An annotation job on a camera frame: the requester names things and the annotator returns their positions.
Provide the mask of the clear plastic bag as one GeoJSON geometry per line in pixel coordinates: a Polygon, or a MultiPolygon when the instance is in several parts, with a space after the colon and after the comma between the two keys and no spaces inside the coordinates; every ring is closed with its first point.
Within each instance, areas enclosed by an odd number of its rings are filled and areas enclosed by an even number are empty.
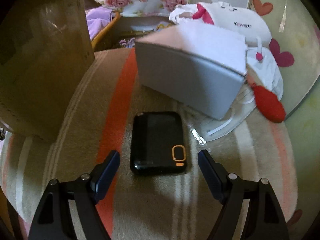
{"type": "Polygon", "coordinates": [[[204,146],[210,141],[220,139],[231,133],[255,108],[256,104],[251,88],[248,85],[243,85],[230,109],[221,120],[191,112],[188,126],[191,134],[201,146],[204,146]]]}

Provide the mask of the red knitted keychain pouch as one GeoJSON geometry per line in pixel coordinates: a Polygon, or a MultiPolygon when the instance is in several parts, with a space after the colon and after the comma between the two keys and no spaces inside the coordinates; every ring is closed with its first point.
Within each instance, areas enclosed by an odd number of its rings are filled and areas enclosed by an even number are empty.
{"type": "Polygon", "coordinates": [[[255,104],[259,112],[271,122],[283,122],[285,120],[286,112],[276,94],[263,86],[257,85],[253,77],[249,74],[247,75],[247,83],[253,91],[255,104]]]}

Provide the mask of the black power bank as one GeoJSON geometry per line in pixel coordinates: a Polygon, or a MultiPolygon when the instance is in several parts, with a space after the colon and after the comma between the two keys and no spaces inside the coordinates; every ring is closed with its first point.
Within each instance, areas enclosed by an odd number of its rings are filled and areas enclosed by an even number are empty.
{"type": "Polygon", "coordinates": [[[142,112],[133,120],[130,168],[137,176],[180,174],[187,169],[181,116],[142,112]]]}

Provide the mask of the white rectangular box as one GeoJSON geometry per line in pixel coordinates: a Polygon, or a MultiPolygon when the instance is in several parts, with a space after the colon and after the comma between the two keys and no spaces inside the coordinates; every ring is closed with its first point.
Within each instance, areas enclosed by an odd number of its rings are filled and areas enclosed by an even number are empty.
{"type": "Polygon", "coordinates": [[[135,41],[140,83],[221,120],[244,84],[244,35],[201,22],[165,28],[135,41]]]}

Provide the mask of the striped beige table cloth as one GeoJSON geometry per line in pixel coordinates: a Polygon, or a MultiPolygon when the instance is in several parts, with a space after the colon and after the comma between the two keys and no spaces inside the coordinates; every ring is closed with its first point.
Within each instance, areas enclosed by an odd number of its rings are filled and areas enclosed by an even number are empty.
{"type": "Polygon", "coordinates": [[[48,181],[90,172],[110,150],[121,163],[97,208],[113,239],[206,239],[220,212],[197,164],[207,149],[215,161],[245,180],[267,178],[286,219],[298,199],[293,150],[284,123],[254,110],[228,135],[202,138],[199,113],[138,82],[131,49],[96,53],[50,144],[7,133],[1,142],[1,189],[29,225],[48,181]],[[131,131],[140,112],[175,111],[183,121],[187,170],[174,176],[137,177],[130,170],[131,131]]]}

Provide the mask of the white cloth bag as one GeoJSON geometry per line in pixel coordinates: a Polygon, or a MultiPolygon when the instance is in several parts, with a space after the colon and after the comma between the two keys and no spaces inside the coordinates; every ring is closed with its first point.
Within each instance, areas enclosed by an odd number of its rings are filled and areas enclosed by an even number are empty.
{"type": "MultiPolygon", "coordinates": [[[[196,4],[178,5],[170,13],[169,20],[175,24],[190,21],[203,22],[202,20],[192,19],[192,16],[195,12],[197,12],[196,4]]],[[[259,84],[272,91],[274,94],[276,94],[278,100],[281,100],[284,92],[283,78],[281,76],[278,64],[276,63],[276,59],[267,46],[263,46],[264,58],[261,62],[255,58],[257,48],[248,46],[247,64],[249,67],[249,72],[254,75],[255,81],[258,81],[259,84]]]]}

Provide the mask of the brown cardboard box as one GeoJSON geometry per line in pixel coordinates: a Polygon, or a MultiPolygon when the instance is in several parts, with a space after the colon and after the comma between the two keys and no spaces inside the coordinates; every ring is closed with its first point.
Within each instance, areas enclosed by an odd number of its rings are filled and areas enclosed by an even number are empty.
{"type": "Polygon", "coordinates": [[[1,124],[54,141],[94,61],[84,0],[17,3],[1,15],[1,124]]]}

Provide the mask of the heart patterned green mat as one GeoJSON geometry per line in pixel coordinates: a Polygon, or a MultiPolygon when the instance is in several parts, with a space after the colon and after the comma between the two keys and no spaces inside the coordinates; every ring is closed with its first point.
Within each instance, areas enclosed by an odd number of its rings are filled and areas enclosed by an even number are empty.
{"type": "Polygon", "coordinates": [[[285,125],[293,147],[298,209],[293,239],[319,239],[319,27],[301,0],[252,0],[271,34],[284,81],[285,125]]]}

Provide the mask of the wooden rattan chair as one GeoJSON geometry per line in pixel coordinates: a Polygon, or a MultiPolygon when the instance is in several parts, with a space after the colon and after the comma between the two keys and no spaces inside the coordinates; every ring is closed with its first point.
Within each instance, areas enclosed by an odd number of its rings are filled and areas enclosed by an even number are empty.
{"type": "Polygon", "coordinates": [[[98,45],[103,40],[103,38],[112,30],[112,28],[116,25],[116,23],[120,20],[121,15],[118,11],[113,11],[114,17],[112,18],[111,22],[108,23],[103,29],[97,33],[97,35],[91,41],[91,45],[93,51],[98,51],[98,45]]]}

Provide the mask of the white Kotex plush toy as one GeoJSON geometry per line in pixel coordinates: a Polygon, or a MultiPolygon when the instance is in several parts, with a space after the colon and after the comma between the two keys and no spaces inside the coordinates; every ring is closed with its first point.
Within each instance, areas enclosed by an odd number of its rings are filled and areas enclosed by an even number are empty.
{"type": "Polygon", "coordinates": [[[250,9],[233,7],[225,2],[201,2],[197,3],[196,7],[197,12],[192,19],[243,35],[249,47],[257,48],[256,60],[263,60],[263,46],[269,45],[272,35],[260,15],[250,9]]]}

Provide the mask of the purple blanket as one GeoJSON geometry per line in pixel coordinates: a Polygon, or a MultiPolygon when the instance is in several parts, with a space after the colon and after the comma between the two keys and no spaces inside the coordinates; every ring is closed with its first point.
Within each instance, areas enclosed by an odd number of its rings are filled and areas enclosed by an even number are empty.
{"type": "Polygon", "coordinates": [[[97,7],[85,11],[90,40],[93,39],[113,20],[115,11],[97,7]]]}

